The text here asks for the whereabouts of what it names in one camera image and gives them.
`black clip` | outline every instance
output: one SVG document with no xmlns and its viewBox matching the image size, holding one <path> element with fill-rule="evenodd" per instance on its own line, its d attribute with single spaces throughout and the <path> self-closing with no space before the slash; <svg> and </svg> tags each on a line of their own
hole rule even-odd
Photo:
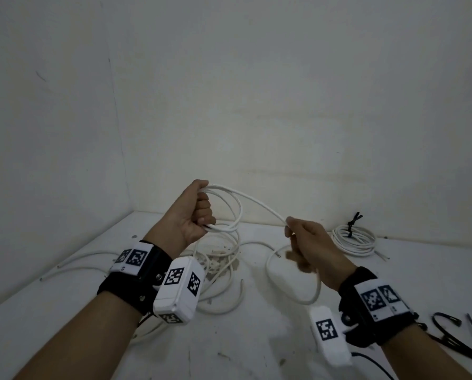
<svg viewBox="0 0 472 380">
<path fill-rule="evenodd" d="M 348 225 L 348 236 L 352 237 L 352 226 L 358 221 L 363 215 L 360 215 L 359 212 L 355 214 L 354 218 L 347 223 Z"/>
</svg>

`white floor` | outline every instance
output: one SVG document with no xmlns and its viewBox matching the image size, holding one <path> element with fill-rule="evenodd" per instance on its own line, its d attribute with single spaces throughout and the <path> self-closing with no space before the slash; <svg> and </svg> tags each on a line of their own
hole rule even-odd
<svg viewBox="0 0 472 380">
<path fill-rule="evenodd" d="M 109 250 L 120 252 L 131 247 L 160 218 L 160 215 L 134 212 L 77 253 Z M 262 240 L 275 246 L 287 242 L 277 226 L 242 224 L 242 240 Z M 203 248 L 217 244 L 207 239 Z M 472 316 L 472 250 L 437 245 L 379 240 L 379 251 L 391 257 L 389 262 L 377 256 L 354 258 L 380 277 L 392 281 L 400 294 L 438 333 L 429 321 L 434 312 L 445 312 L 462 320 Z M 364 359 L 356 358 L 356 368 L 334 371 L 316 352 L 303 306 L 291 303 L 268 282 L 263 267 L 270 251 L 259 245 L 242 248 L 240 264 L 232 288 L 212 306 L 235 299 L 239 279 L 247 293 L 232 313 L 208 316 L 197 313 L 187 326 L 172 327 L 155 339 L 132 345 L 127 350 L 117 379 L 286 379 L 329 378 L 385 379 Z M 111 255 L 98 255 L 74 265 L 107 269 Z M 283 286 L 308 298 L 315 289 L 315 276 L 302 274 L 284 258 L 272 262 L 272 271 Z M 0 379 L 11 378 L 30 357 L 77 313 L 96 293 L 103 274 L 96 270 L 77 270 L 48 281 L 36 281 L 0 306 Z M 323 287 L 319 303 L 332 310 L 339 297 Z M 462 341 L 472 346 L 466 323 L 461 328 L 445 324 Z M 390 368 L 378 347 L 365 351 Z M 449 351 L 472 372 L 472 361 Z"/>
</svg>

